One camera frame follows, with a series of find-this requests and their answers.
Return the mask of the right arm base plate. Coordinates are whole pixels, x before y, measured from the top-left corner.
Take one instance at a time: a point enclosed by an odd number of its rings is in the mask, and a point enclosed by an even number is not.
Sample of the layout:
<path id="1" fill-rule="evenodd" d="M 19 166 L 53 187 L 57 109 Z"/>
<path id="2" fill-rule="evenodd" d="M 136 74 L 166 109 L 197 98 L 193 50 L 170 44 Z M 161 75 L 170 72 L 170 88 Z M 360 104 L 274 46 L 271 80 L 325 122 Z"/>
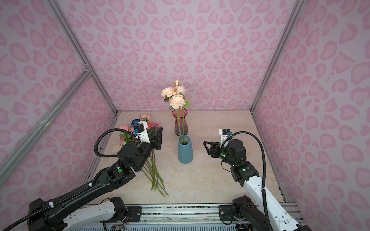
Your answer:
<path id="1" fill-rule="evenodd" d="M 238 207 L 234 204 L 231 205 L 220 205 L 219 209 L 219 218 L 221 222 L 231 222 L 237 221 Z"/>

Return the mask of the aluminium frame diagonal strut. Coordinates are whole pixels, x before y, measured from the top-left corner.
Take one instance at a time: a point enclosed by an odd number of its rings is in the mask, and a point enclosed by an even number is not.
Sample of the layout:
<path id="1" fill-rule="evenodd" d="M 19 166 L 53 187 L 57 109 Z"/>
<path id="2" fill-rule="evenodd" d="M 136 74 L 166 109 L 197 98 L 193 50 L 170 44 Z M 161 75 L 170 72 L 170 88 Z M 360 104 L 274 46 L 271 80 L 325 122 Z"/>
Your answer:
<path id="1" fill-rule="evenodd" d="M 74 97 L 77 91 L 82 87 L 85 81 L 90 77 L 91 69 L 86 68 L 70 87 L 61 95 L 55 104 L 47 113 L 38 121 L 30 133 L 13 149 L 10 156 L 1 165 L 1 185 L 9 179 L 12 173 L 25 159 L 30 149 L 40 140 L 41 136 L 48 130 L 50 125 L 55 121 L 59 114 L 64 110 L 66 105 Z"/>

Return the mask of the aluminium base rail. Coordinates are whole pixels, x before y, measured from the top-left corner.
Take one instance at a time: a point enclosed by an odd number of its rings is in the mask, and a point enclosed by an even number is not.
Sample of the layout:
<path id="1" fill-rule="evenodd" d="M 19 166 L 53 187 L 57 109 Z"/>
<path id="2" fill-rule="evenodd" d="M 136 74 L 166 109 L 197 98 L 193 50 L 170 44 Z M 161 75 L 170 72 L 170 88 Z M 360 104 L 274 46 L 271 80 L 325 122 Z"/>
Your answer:
<path id="1" fill-rule="evenodd" d="M 183 205 L 139 205 L 142 207 L 140 224 L 186 224 L 186 223 L 223 223 L 224 225 L 244 224 L 252 230 L 254 228 L 247 220 L 237 219 L 237 221 L 221 222 L 219 218 L 220 205 L 231 204 L 183 204 Z M 290 204 L 282 205 L 285 210 L 291 208 Z M 74 213 L 64 218 L 67 231 L 73 231 L 87 225 L 102 222 L 105 226 L 111 222 L 107 222 L 115 213 L 115 206 L 112 202 L 104 202 L 95 206 L 88 206 L 83 209 L 78 209 Z"/>

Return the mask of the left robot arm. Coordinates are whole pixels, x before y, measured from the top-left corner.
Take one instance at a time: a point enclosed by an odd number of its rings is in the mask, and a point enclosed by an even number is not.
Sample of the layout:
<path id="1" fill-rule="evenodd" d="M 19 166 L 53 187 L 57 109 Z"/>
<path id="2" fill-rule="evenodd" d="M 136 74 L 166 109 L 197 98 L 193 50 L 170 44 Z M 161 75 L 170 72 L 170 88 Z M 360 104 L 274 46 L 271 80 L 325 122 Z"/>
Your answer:
<path id="1" fill-rule="evenodd" d="M 126 221 L 128 212 L 120 197 L 113 197 L 102 206 L 85 205 L 127 184 L 143 169 L 152 151 L 161 149 L 163 128 L 146 131 L 139 124 L 134 128 L 139 130 L 134 135 L 139 141 L 125 144 L 112 155 L 117 162 L 101 169 L 91 181 L 54 199 L 33 201 L 29 205 L 28 230 L 73 231 L 100 221 Z"/>

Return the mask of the peach rose spray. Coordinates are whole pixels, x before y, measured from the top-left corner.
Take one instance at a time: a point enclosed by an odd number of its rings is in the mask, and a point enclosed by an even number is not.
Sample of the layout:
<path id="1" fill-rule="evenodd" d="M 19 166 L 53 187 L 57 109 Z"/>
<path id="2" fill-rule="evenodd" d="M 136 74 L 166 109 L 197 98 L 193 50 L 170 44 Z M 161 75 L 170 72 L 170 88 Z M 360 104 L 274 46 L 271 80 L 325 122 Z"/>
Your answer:
<path id="1" fill-rule="evenodd" d="M 185 86 L 181 85 L 180 80 L 175 80 L 172 87 L 166 87 L 161 91 L 161 98 L 164 102 L 168 103 L 170 110 L 188 108 L 191 105 L 191 101 L 186 99 L 187 89 Z"/>

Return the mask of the white rose stem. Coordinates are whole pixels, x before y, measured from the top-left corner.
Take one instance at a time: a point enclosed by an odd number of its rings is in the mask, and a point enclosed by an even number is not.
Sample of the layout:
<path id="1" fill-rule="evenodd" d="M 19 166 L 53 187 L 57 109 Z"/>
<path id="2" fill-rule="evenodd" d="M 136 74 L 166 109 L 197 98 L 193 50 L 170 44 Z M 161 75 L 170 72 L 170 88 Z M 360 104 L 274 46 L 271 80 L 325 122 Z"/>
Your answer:
<path id="1" fill-rule="evenodd" d="M 125 145 L 126 143 L 125 142 L 120 142 L 116 145 L 114 145 L 111 149 L 111 152 L 112 154 L 116 155 L 121 149 L 122 147 Z"/>

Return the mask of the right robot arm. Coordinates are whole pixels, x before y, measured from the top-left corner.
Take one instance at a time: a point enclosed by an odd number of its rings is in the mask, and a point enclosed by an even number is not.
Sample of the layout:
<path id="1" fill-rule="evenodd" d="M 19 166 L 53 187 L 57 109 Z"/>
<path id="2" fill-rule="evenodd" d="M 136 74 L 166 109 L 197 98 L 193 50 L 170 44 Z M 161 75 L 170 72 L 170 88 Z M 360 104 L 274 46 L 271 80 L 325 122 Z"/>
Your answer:
<path id="1" fill-rule="evenodd" d="M 233 180 L 251 196 L 232 202 L 233 216 L 247 220 L 258 231 L 310 231 L 293 218 L 266 188 L 257 169 L 247 160 L 246 149 L 240 140 L 230 140 L 225 148 L 219 142 L 203 143 L 207 154 L 230 165 Z"/>

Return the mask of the teal ceramic vase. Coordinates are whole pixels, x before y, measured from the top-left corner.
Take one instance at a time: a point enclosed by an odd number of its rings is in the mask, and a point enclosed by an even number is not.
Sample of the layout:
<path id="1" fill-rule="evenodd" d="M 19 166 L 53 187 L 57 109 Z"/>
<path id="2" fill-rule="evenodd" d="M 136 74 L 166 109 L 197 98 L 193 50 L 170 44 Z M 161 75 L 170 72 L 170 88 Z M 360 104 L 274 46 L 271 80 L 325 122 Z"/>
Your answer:
<path id="1" fill-rule="evenodd" d="M 193 160 L 193 147 L 191 138 L 183 135 L 178 139 L 178 160 L 183 164 L 189 164 Z"/>

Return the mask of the red glass vase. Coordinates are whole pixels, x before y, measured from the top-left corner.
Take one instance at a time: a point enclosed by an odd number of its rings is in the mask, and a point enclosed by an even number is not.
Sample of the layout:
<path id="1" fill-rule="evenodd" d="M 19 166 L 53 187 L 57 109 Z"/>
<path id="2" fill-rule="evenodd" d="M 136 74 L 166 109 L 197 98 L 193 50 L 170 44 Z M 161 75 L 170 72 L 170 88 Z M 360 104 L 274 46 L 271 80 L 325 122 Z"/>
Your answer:
<path id="1" fill-rule="evenodd" d="M 172 116 L 175 118 L 174 132 L 177 136 L 188 134 L 186 116 L 188 111 L 185 108 L 173 109 Z"/>

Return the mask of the blue rose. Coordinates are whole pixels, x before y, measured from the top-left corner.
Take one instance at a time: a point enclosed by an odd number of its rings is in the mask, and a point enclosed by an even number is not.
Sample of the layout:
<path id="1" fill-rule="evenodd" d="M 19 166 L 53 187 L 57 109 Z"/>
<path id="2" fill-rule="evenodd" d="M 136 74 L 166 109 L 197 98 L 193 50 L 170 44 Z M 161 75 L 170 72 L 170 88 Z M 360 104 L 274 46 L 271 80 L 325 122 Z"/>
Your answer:
<path id="1" fill-rule="evenodd" d="M 139 124 L 140 122 L 140 119 L 134 119 L 132 122 L 131 122 L 131 125 L 132 126 L 136 126 L 137 124 Z"/>

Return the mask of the pink rose stem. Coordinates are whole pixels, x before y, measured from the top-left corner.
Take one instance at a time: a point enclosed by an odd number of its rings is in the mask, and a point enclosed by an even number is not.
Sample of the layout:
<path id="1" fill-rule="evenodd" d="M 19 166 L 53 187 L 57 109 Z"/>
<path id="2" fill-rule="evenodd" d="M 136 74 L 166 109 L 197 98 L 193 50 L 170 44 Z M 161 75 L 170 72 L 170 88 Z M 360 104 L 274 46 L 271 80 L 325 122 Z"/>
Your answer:
<path id="1" fill-rule="evenodd" d="M 119 128 L 130 132 L 131 126 L 124 125 L 124 126 L 121 126 Z M 137 140 L 135 138 L 133 138 L 132 136 L 129 136 L 127 134 L 122 133 L 119 136 L 120 136 L 120 140 L 122 140 L 122 142 L 125 142 L 125 143 L 129 143 L 129 142 L 137 143 Z"/>

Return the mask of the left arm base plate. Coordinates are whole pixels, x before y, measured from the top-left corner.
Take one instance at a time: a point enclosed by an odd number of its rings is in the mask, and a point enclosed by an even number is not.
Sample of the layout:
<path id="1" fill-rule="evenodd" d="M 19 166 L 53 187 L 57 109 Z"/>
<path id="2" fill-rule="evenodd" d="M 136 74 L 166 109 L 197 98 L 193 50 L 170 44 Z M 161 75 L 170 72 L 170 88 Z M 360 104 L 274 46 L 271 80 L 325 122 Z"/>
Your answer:
<path id="1" fill-rule="evenodd" d="M 142 213 L 142 207 L 129 206 L 115 208 L 115 213 L 107 222 L 139 222 Z"/>

